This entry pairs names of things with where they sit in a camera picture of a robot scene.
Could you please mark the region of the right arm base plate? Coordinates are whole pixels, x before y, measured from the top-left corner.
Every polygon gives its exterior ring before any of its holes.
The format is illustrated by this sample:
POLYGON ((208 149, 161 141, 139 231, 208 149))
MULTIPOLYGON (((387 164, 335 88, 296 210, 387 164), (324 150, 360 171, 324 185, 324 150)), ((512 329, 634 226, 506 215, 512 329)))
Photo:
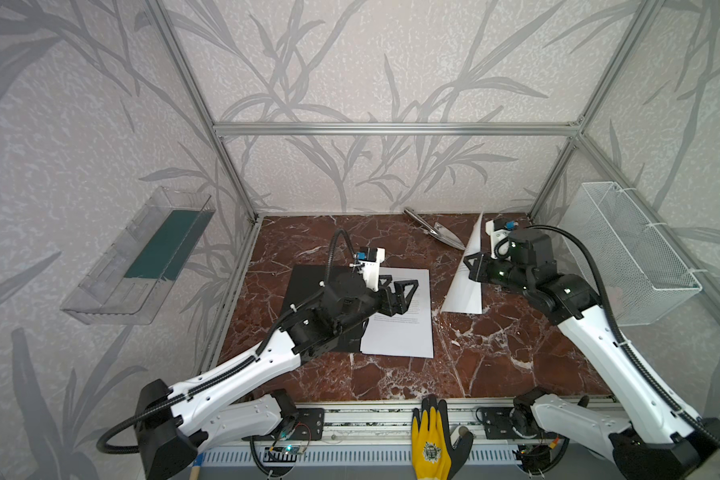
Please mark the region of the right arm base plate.
POLYGON ((523 412, 514 407, 478 407, 476 419, 489 440, 535 439, 538 431, 528 423, 523 412))

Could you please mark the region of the blank-side paper sheet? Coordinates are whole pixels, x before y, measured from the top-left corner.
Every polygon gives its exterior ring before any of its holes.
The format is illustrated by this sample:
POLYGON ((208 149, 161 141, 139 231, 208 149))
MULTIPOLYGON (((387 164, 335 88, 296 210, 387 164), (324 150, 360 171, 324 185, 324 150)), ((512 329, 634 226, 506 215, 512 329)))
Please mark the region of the blank-side paper sheet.
POLYGON ((417 280, 418 288, 405 314, 393 317, 375 314, 369 319, 360 351, 366 355, 433 358, 429 271, 381 267, 380 273, 399 281, 417 280))

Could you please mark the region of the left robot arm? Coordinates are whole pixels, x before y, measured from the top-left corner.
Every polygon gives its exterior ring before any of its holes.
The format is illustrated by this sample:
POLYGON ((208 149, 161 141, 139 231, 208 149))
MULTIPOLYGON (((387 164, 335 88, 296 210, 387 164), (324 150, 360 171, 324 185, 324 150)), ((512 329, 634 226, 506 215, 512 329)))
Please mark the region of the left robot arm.
POLYGON ((340 340, 375 314, 402 315, 419 286, 416 280, 380 277, 376 288, 344 272, 292 305, 257 345, 196 377, 142 388, 134 426, 137 452, 148 479, 169 479, 196 457, 228 440, 272 433, 296 414, 283 393, 245 402, 262 384, 336 350, 340 340))

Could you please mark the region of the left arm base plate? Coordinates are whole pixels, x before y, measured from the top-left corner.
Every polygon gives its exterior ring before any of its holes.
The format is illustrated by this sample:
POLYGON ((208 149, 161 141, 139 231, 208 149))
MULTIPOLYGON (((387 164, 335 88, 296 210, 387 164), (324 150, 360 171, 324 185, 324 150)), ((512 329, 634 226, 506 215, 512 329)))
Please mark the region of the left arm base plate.
POLYGON ((318 441, 322 439, 325 426, 323 408, 298 408, 289 441, 318 441))

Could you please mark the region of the black file folder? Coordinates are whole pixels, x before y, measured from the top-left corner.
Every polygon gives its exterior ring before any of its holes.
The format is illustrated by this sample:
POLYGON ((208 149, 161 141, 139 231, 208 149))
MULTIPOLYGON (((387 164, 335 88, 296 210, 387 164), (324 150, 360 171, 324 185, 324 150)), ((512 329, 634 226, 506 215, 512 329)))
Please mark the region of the black file folder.
POLYGON ((362 317, 360 297, 369 289, 350 267, 297 265, 289 280, 279 330, 294 343, 303 364, 325 353, 358 353, 369 318, 362 317))

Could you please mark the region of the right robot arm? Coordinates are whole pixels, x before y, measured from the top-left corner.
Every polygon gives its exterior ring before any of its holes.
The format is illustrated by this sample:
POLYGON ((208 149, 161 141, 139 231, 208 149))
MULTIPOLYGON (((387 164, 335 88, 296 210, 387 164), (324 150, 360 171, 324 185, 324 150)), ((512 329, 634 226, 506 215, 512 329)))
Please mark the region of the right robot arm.
POLYGON ((533 225, 463 263, 470 280, 522 295, 556 325, 625 413, 611 418, 545 393, 528 401, 540 429, 612 462, 626 479, 685 479, 720 452, 720 420, 702 417, 645 363, 615 319, 593 255, 573 234, 533 225))

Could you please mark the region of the printed paper sheet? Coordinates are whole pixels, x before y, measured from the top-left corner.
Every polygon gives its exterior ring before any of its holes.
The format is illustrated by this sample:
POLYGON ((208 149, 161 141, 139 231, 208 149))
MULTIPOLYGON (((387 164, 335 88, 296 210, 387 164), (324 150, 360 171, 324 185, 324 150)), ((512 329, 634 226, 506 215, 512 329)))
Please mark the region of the printed paper sheet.
POLYGON ((482 313, 482 286, 469 278, 470 270, 464 263, 470 255, 481 251, 481 235, 483 231, 483 214, 475 223, 466 245, 461 263, 459 264, 449 291, 445 297, 442 311, 476 315, 482 313))

